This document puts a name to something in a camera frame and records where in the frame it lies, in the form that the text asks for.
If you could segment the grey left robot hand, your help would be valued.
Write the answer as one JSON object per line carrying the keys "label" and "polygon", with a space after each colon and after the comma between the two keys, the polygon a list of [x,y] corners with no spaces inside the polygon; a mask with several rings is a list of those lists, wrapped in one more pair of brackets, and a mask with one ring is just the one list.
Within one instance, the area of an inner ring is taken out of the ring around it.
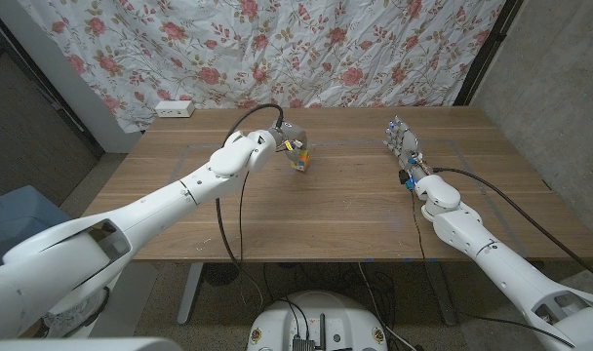
{"label": "grey left robot hand", "polygon": [[276,141],[276,151],[288,157],[292,168],[305,172],[310,162],[305,129],[294,123],[282,122],[279,126],[272,124],[269,132]]}

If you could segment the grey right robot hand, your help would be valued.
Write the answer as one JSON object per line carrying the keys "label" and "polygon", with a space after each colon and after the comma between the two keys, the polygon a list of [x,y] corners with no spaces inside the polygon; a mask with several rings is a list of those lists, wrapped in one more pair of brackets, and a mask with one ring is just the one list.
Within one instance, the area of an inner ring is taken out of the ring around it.
{"label": "grey right robot hand", "polygon": [[408,174],[409,180],[417,183],[431,174],[423,159],[422,149],[409,125],[396,116],[385,130],[383,144],[397,158],[400,168]]}

